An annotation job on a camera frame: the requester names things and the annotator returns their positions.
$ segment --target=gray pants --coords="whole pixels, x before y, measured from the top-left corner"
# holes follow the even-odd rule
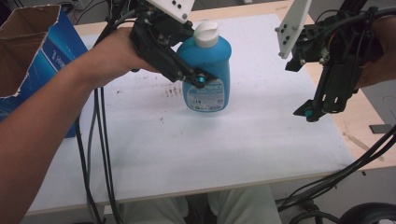
[[[222,224],[281,224],[268,186],[230,189],[207,194],[210,209]],[[122,217],[128,224],[185,224],[189,213],[184,197],[127,203]]]

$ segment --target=bottle label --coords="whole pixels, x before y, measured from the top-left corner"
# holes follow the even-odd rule
[[[202,89],[191,87],[187,91],[189,108],[199,111],[217,111],[224,107],[224,85],[218,78]]]

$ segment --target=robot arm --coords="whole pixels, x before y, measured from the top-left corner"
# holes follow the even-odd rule
[[[139,13],[130,34],[137,53],[170,81],[182,80],[196,88],[203,88],[215,77],[188,66],[172,50],[174,45],[193,36],[192,22],[187,17],[194,1],[148,2],[139,2]]]
[[[284,27],[287,22],[293,23],[291,19],[282,21],[276,29],[281,47],[279,55],[286,59],[292,53],[286,70],[297,72],[305,63],[312,62],[323,65],[314,99],[306,101],[294,115],[306,117],[307,121],[312,122],[318,121],[327,113],[344,111],[347,100],[357,92],[355,86],[361,67],[383,54],[380,44],[370,31],[371,22],[395,14],[396,10],[390,8],[378,11],[376,7],[370,7],[368,11],[361,12],[365,2],[346,0],[337,14],[315,24],[305,25],[301,30],[298,25],[291,25],[289,29]],[[302,12],[301,6],[297,8],[295,4],[309,7],[310,1],[296,0],[288,12],[288,15],[297,13],[302,18],[300,21],[304,22],[307,9],[305,7]]]

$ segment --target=person's arm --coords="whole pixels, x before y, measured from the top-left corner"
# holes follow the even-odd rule
[[[375,21],[372,30],[384,55],[376,62],[364,65],[356,89],[396,79],[396,17]]]
[[[136,56],[121,28],[59,71],[0,122],[0,218],[19,223],[51,160],[93,89],[132,68],[153,69]]]

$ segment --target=hand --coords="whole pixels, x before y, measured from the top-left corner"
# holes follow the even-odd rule
[[[134,68],[156,72],[155,68],[135,52],[129,39],[131,30],[130,27],[119,28],[80,57],[79,60],[85,63],[81,66],[93,71],[87,73],[87,76],[94,89],[105,86],[111,80],[125,75]]]
[[[384,55],[376,62],[363,66],[356,89],[396,79],[396,17],[375,21],[372,31],[381,43]]]

